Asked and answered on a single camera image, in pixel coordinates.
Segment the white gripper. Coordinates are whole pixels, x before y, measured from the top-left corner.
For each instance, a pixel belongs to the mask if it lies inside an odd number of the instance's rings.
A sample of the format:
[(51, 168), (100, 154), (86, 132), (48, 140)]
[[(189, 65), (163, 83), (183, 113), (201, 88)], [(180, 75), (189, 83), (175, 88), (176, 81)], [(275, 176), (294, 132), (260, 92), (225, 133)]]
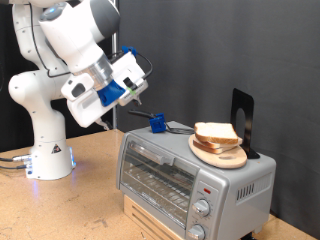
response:
[[(101, 117), (115, 107), (118, 102), (114, 101), (104, 107), (93, 88), (94, 81), (87, 73), (79, 76), (71, 76), (61, 88), (61, 93), (67, 99), (67, 106), (77, 123), (87, 128), (93, 123), (102, 126), (105, 131), (112, 129), (108, 121), (103, 121)], [(133, 99), (135, 106), (139, 107), (142, 102), (139, 97)]]

